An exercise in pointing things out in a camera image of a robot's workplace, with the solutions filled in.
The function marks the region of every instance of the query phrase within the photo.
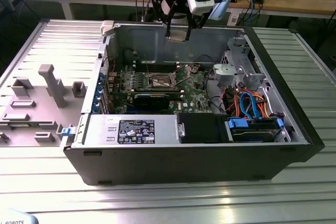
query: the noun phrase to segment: green circuit board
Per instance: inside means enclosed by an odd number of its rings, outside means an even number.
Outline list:
[[[204,90],[204,73],[182,66],[176,72],[135,72],[125,67],[109,83],[113,114],[146,114],[133,109],[135,94],[156,91],[170,97],[169,108],[151,114],[206,113],[211,107]]]

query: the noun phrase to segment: blue cable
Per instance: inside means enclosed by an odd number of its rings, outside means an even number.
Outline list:
[[[248,17],[246,25],[248,25],[248,23],[250,23],[250,19],[252,17],[253,11],[254,11],[254,2],[253,2],[253,0],[251,0],[251,5],[252,5],[252,9],[251,9],[251,13],[250,13],[250,16]]]
[[[257,102],[256,102],[256,99],[254,98],[254,96],[250,93],[243,93],[241,96],[240,96],[240,101],[239,101],[239,106],[240,106],[240,110],[250,119],[252,120],[252,116],[250,116],[244,109],[244,105],[243,105],[243,98],[244,96],[246,95],[249,95],[250,98],[251,98],[251,104],[252,104],[252,109],[253,109],[253,113],[254,113],[254,116],[256,118],[261,118],[260,114],[259,114],[259,111],[257,109]]]

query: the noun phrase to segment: warning label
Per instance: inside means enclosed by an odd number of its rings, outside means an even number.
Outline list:
[[[119,144],[154,144],[154,120],[120,120]]]

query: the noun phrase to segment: motherboard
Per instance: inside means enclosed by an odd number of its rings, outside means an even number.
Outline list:
[[[112,114],[211,112],[205,70],[197,64],[124,66],[108,74]]]

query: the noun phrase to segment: floor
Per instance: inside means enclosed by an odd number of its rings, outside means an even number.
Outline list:
[[[28,38],[30,32],[37,25],[38,20],[30,12],[30,10],[20,1],[14,3],[15,11],[9,13],[2,10],[0,13],[0,73],[2,73],[11,60],[15,57],[23,43]],[[27,4],[41,18],[64,18],[60,4],[53,2],[27,2]],[[76,19],[83,20],[104,20],[113,19],[119,21],[135,20],[134,7],[128,6],[107,6],[101,5],[84,5],[73,4],[73,13]],[[210,24],[225,25],[227,23],[228,14],[220,21],[210,21]],[[289,17],[273,16],[271,19],[267,15],[261,15],[248,24],[257,27],[276,27],[296,29],[299,34],[314,48],[317,40],[324,32],[324,20],[311,18],[298,18],[294,20]],[[331,55],[336,54],[336,32],[331,34],[329,38],[318,50],[318,55],[334,70],[336,65],[330,59]]]

